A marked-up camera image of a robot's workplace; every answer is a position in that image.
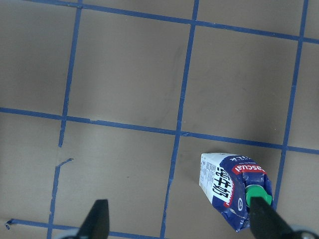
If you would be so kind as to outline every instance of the grid line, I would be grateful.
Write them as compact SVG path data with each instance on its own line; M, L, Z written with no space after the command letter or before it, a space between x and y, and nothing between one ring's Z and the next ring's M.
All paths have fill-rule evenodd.
M0 108L0 113L31 116L31 117L38 117L43 119L62 120L62 116L59 116L59 115L52 115L47 113L10 109L10 108ZM168 134L168 135L176 134L175 130L171 130L171 129L155 128L155 127L141 126L141 125L135 125L135 124L125 124L125 123L105 121L105 120L91 120L87 118L80 118L80 117L73 117L73 116L67 116L66 119L67 121L71 121L71 122L95 124L95 125L124 128L124 129L131 129L131 130L137 130L137 131L162 133L162 134ZM211 135L211 134L187 132L187 131L181 131L180 136L194 137L194 138L227 142L227 143L237 143L237 144L257 146L257 147L274 148L274 149L282 149L283 147L281 144L274 144L274 143L239 139L239 138L231 138L231 137L217 136L217 135ZM287 146L287 151L301 152L301 153L308 153L308 154L319 154L319 149L302 148L302 147L296 147L296 146Z
M72 158L69 158L65 160L64 162L60 163L58 166L55 167L54 171L54 180L53 180L53 189L52 189L52 199L50 204L50 215L49 215L49 221L48 221L48 231L46 234L46 239L52 238L52 230L53 230L53 221L54 221L54 213L55 213L55 200L56 200L56 194L58 192L58 184L59 184L59 176L60 176L60 170L61 166L72 161Z
M81 4L81 3L67 2L67 1L60 1L60 0L26 0L26 1L39 2L39 3L52 4L52 5L63 5L63 6L77 7L80 9L103 11L108 13L128 15L128 16L134 16L134 17L142 17L142 18L148 18L148 19L154 19L154 20L160 20L160 21L168 21L168 22L190 24L190 25L196 25L196 26L211 27L211 28L217 28L217 29L225 29L225 30L237 31L242 33L269 36L269 37L282 38L282 39L288 39L288 40L294 40L294 41L299 40L299 36L290 35L290 34L251 29L247 27L232 26L232 25L220 24L215 22L207 22L207 21L199 21L199 20L187 19L187 18L164 16L164 15L151 14L151 13L145 13L145 12L139 12L139 11L124 10L124 9L112 8L107 6ZM304 42L319 44L319 39L305 38Z
M278 205L280 187L281 187L281 182L282 182L284 167L285 167L286 153L287 153L287 149L288 149L289 133L290 133L290 127L291 127L291 120L293 117L300 59L301 59L301 53L302 53L302 49L303 49L303 41L304 41L304 34L305 34L305 27L306 27L307 9L308 9L308 0L304 0L303 13L302 13L302 18L301 18L301 23L300 23L300 32L299 32L300 36L299 36L298 46L297 46L296 61L295 61L295 67L294 67L294 76L293 76L293 82L292 82L292 86L291 86L286 127L285 127L283 149L281 152L278 177L277 177L277 183L276 183L276 190L275 190L275 197L274 197L274 208L275 209L277 209L277 205Z
M69 109L69 97L70 97L71 83L72 83L72 76L73 76L73 69L74 69L74 62L75 62L76 45L78 42L78 35L79 35L79 28L80 28L80 19L81 19L81 9L77 8L75 13L68 75L66 79L64 103L63 103L63 110L62 110L61 130L60 130L60 137L59 137L59 144L58 144L59 147L62 147L62 144L63 144L64 132L66 127L66 117L68 115L68 109Z
M257 29L250 29L250 28L245 28L245 27L231 26L231 25L225 25L225 24L219 24L219 23L212 23L212 22L206 22L206 21L198 21L197 20L197 12L198 12L199 0L194 0L192 19L163 16L163 15L158 15L158 14L150 14L150 13L143 13L143 12L138 12L138 11L130 11L130 10L111 8L111 7L83 4L82 0L78 0L77 3L60 1L60 0L27 0L27 1L45 3L45 4L54 4L54 5L63 5L63 6L77 8L76 19L75 19L74 30L73 30L73 37L72 37L72 46L71 46L71 54L70 54L70 60L69 60L68 76L67 76L66 89L65 89L63 113L61 116L59 116L59 115L54 115L54 114L47 114L47 113L40 113L40 112L33 112L33 111L26 111L26 110L18 110L18 109L10 109L10 108L0 108L0 112L9 113L9 114L25 115L25 116L31 116L31 117L40 117L40 118L45 118L45 119L61 120L61 131L60 131L59 144L58 144L60 147L62 146L62 143L63 143L63 136L64 136L67 121L175 135L174 147L173 147L173 152L172 152L172 157L171 157L171 166L170 166L169 178L168 178L168 184L167 184L167 191L166 191L166 197L165 197L162 225L161 225L161 230L160 230L160 237L159 237L160 239L163 239L164 235L165 235L166 209L168 206L169 191L170 191L171 183L173 181L178 146L179 146L179 140L180 140L181 136L195 137L195 138L202 138L202 139L207 139L207 140L215 140L215 141L230 142L230 143L238 143L238 144L243 144L243 145L252 145L252 146L259 146L259 147L281 149L282 156L281 156L281 161L280 161L278 179L277 179L277 183L276 183L276 192L275 192L275 197L274 197L275 208L277 207L278 198L279 198L279 192L280 192L280 186L281 186L282 175L283 175L283 170L284 170L286 152L287 151L294 151L294 152L302 152L302 153L310 153L310 154L319 154L318 149L309 149L309 148L288 146L289 132L290 132L290 127L291 127L291 119L292 119L293 106L294 106L294 100L295 100L295 94L296 94L298 71L299 71L299 66L300 66L300 58L301 58L303 42L312 43L312 44L319 44L319 39L304 37L306 17L307 17L307 8L308 8L308 0L304 0L299 36L270 32L270 31L263 31L263 30L257 30ZM70 89L71 89L72 74L73 74L73 67L74 67L75 53L76 53L76 45L77 45L77 38L78 38L78 31L79 31L79 24L80 24L81 9L90 9L90 10L103 11L103 12L114 13L114 14L122 14L122 15L130 15L130 16L134 16L134 17L155 19L155 20L160 20L160 21L190 24L190 33L189 33L188 46L187 46L187 52L186 52L184 75L183 75L183 81L182 81L182 87L181 87L176 130L161 129L161 128L132 125L132 124L124 124L124 123L110 122L110 121L104 121L104 120L90 120L90 119L72 117L72 116L67 115L68 101L69 101L69 94L70 94ZM236 139L236 138L230 138L230 137L208 135L208 134L201 134L201 133L195 133L195 132L181 131L183 104L184 104L184 99L185 99L189 64L191 61L191 50L192 50L196 26L211 27L211 28L217 28L217 29L227 29L227 30L237 31L237 32L242 32L242 33L256 34L256 35L298 41L295 68L294 68L294 76L293 76L293 82L292 82L292 87L291 87L290 101L289 101L288 114L287 114L287 120L286 120L286 126L285 126L285 135L284 135L284 140L283 140L282 145L266 143L266 142L257 142L257 141L251 141L251 140L244 140L244 139ZM32 221L24 221L24 220L18 220L18 219L12 219L10 222L12 224L23 224L23 225L35 226L35 227L45 227L45 228L48 228L48 230L50 228L60 229L60 230L67 230L67 229L74 228L74 227L69 227L69 226L54 225L53 224L53 216L52 216L52 219L49 220L48 224L37 223L37 222L32 222ZM117 232L110 232L110 235L115 236L115 237L125 237L125 238L132 238L132 239L158 239L157 237L135 235L135 234L126 234L126 233L117 233Z
M199 0L194 0L192 20L197 19L198 5L199 5ZM185 101L185 95L186 95L188 72L189 72L189 66L190 66L191 52L193 49L194 36L195 36L195 25L192 24L190 26L190 30L189 30L189 37L188 37L188 44L187 44L187 51L186 51L186 58L185 58L185 66L184 66L184 74L183 74L183 80L182 80L182 84L181 84L180 97L179 97L179 106L178 106L177 124L176 124L176 135L175 135L174 147L173 147L173 152L172 152L171 161L170 161L170 169L169 169L167 190L166 190L166 196L165 196L164 211L163 211L163 217L162 217L161 228L160 228L159 238L161 238L161 239L163 239L165 237L166 211L167 211L168 202L169 202L170 187L171 187L171 184L172 184L173 179L174 179L174 172L175 172L176 159L177 159L177 153L178 153L178 147L179 147L179 140L180 140L180 135L181 135L183 107L184 107L184 101Z
M14 224L20 224L20 225L31 226L31 227L39 227L39 228L49 227L48 223L40 223L40 222L20 220L20 219L11 219L10 221L6 223L6 225L8 225L9 228L10 228L10 225L14 225ZM78 229L78 228L52 224L52 229L70 230L70 229ZM131 234L131 233L120 233L120 232L110 232L109 235L113 237L131 238L131 239L159 239L158 237L151 237L151 236Z

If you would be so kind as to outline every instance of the green bottle cap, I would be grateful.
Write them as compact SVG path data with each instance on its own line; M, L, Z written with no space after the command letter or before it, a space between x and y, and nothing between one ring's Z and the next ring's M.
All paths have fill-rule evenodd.
M250 207L250 200L252 197L261 197L263 198L269 205L273 200L273 197L268 195L265 189L259 185L251 185L246 188L246 202Z

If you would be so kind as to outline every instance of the cardboard surface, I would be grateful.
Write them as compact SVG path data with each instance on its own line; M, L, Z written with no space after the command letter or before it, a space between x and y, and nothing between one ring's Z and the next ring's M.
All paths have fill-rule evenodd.
M189 26L91 10L81 19L69 114L175 129Z
M198 27L184 131L281 144L297 43Z
M51 218L79 227L94 201L107 198L110 229L119 236L252 239L249 230L235 233L198 185L206 152L251 157L267 171L274 191L281 154L287 155L278 211L289 223L316 230L319 153L309 149L319 149L319 48L304 42L301 56L297 50L302 0L195 1L196 22L176 18L192 18L192 0L83 0L106 6L86 6L95 10L50 3L0 1L1 238L50 239L47 228L18 224L8 231L3 224L16 218L47 225ZM69 65L76 12L78 42ZM313 42L319 40L317 12L317 1L309 0L305 37L318 38ZM241 28L216 29L214 23ZM62 115L73 64L68 114ZM67 120L64 141L61 119ZM102 126L108 124L103 120L116 123ZM304 148L286 147L287 140Z
M305 43L301 56L289 145L319 149L319 46Z
M0 3L0 107L61 114L75 9Z

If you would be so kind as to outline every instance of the red logo label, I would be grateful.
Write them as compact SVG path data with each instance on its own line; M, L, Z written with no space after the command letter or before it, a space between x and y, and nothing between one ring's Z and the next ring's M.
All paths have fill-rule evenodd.
M257 164L237 164L235 167L233 167L232 171L236 175L245 172L267 174L266 171Z

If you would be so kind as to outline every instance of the blue tape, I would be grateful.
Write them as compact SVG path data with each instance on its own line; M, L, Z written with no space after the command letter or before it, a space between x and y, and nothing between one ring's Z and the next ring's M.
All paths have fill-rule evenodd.
M258 142L258 141L252 141L252 140L246 140L246 139L229 138L229 137L215 136L215 135L202 134L202 133L192 133L192 132L185 132L185 131L182 131L180 134L181 136L184 136L184 137L195 137L195 138L209 139L209 140L222 141L222 142L228 142L228 143L238 143L238 144L252 145L252 146L258 146L258 147L265 147L265 148L282 149L282 146L280 144L274 144L274 143L265 143L265 142Z
M301 52L303 49L303 40L304 40L306 18L307 18L307 9L308 9L308 0L304 0L303 14L302 14L302 19L301 19L301 24L300 24L300 32L299 32L300 36L299 36L299 40L298 40L296 61L295 61L295 68L294 68L294 76L293 76L293 82L292 82L292 86L291 86L288 114L287 114L287 120L286 120L283 149L282 149L282 155L280 158L278 177L277 177L277 183L276 183L276 190L275 190L275 196L274 196L274 208L275 209L277 208L277 205L278 205L280 186L281 186L284 167L285 167L286 152L288 150L287 145L288 145L288 140L289 140L291 120L292 120L293 110L294 110L297 80L298 80L298 73L299 73L299 66L300 66L300 58L301 58Z
M307 38L307 37L304 37L304 42L313 43L313 44L319 44L319 40L318 39Z
M194 0L194 7L193 7L193 14L192 14L193 21L196 21L196 18L197 18L198 4L199 4L199 1ZM174 147L173 147L173 152L172 152L172 156L171 156L169 177L168 177L164 210L163 210L163 217L162 217L161 228L160 228L160 236L159 237L161 239L163 239L165 237L166 211L167 211L168 202L169 202L170 187L171 187L171 184L172 184L173 179L174 179L174 172L175 172L176 159L177 159L179 140L180 140L181 125L182 125L182 118L183 118L183 107L184 107L184 101L185 101L185 95L186 95L188 72L189 72L194 36L195 36L195 25L193 24L190 26L190 30L189 30L186 59L185 59L185 66L184 66L184 73L183 73L183 81L182 81L181 90L180 90L180 98L179 98L179 106L178 106L178 114L177 114L177 124L176 124L176 136L175 136Z
M9 113L9 114L16 114L16 115L23 115L23 116L33 116L33 117L40 117L45 119L54 119L54 120L61 120L62 116L53 115L53 114L46 114L34 111L25 111L25 110L17 110L17 109L10 109L10 108L0 108L0 112Z
M40 228L48 227L48 223L39 223L39 222L19 220L19 219L11 219L10 221L7 222L7 224L9 225L21 224L21 225L32 226L32 227L40 227Z
M60 1L60 0L25 0L25 1L45 3L45 4L51 4L51 5L60 5L60 6L73 6L73 7L78 6L78 4L75 2Z
M54 213L55 213L55 200L56 200L56 194L58 192L60 169L61 169L62 165L66 164L70 161L72 161L72 158L65 160L64 162L60 163L58 166L55 167L53 189L52 189L52 199L51 199L51 205L50 205L50 212L51 213L49 216L48 231L47 231L47 235L46 235L47 239L51 239L51 237L52 237L52 229L53 229L53 221L54 221Z
M8 225L12 224L21 224L26 226L32 226L32 227L40 227L40 228L48 228L48 223L39 223L39 222L33 222L33 221L26 221L26 220L19 220L19 219L11 219L7 222ZM51 225L53 229L58 230L70 230L70 229L78 229L77 227L71 227L71 226L63 226L63 225ZM131 239L159 239L157 237L151 237L151 236L145 236L145 235L137 235L137 234L130 234L130 233L119 233L119 232L110 232L110 236L113 237L121 237L121 238L131 238Z
M112 236L112 237L132 238L132 239L159 239L159 238L157 238L157 237L137 235L137 234L130 234L130 233L110 232L109 235Z
M77 8L90 9L90 10L95 10L95 11L103 11L103 12L108 12L108 13L115 13L115 14L135 16L135 17L142 17L142 18L148 18L148 19L155 19L155 20L160 20L160 21L176 22L176 23L183 23L183 24L193 24L193 25L197 25L197 26L212 27L212 28L217 28L217 29L226 29L226 30L243 32L243 33L248 33L248 34L270 36L270 37L283 38L283 39L289 39L289 40L295 40L295 41L298 41L298 39L299 39L299 36L250 29L250 28L245 28L245 27L231 26L231 25L225 25L225 24L219 24L219 23L213 23L213 22L197 21L197 20L195 20L195 18L185 19L185 18L178 18L178 17L170 17L170 16L156 15L156 14L150 14L150 13L144 13L144 12L111 8L111 7L106 7L106 6L82 4L80 2L74 3L74 2L64 2L64 1L59 1L59 0L30 0L30 1L41 2L41 3L46 3L46 4L54 4L54 5L73 6L73 7L77 7ZM318 39L305 38L304 41L309 42L309 43L319 44Z
M292 147L292 146L288 146L288 147L287 147L287 151L300 152L300 153L319 154L319 149L300 148L300 147Z
M110 126L110 127L117 127L117 128L127 128L127 129L139 130L139 131L175 135L175 130L170 130L170 129L153 128L153 127L147 127L147 126L117 123L117 122L110 122L110 121L104 121L104 120L90 120L86 118L79 118L79 117L72 117L72 116L67 116L67 120L73 121L73 122L80 122L80 123L89 123L89 124L96 124L96 125L103 125L103 126Z
M243 33L249 33L249 34L254 34L254 35L283 38L283 39L289 39L289 40L294 40L294 41L297 41L299 39L298 36L293 36L293 35L288 35L288 34L282 34L282 33L271 32L271 31L255 30L255 29L250 29L250 28L245 28L245 27L230 26L230 25L213 23L213 22L206 22L206 21L197 21L196 25L212 27L212 28L217 28L217 29L237 31L237 32L243 32Z
M60 130L60 137L59 137L59 144L58 144L59 147L62 147L63 145L63 139L64 139L64 133L65 133L65 127L66 127L66 116L68 115L69 97L70 97L71 83L72 83L72 76L73 76L73 69L74 69L76 45L78 42L78 35L79 35L79 28L80 28L80 19L81 19L81 8L78 8L76 9L76 14L75 14L69 68L68 68L68 75L66 78L66 87L65 87L63 111L62 111L63 120L61 121L61 130Z

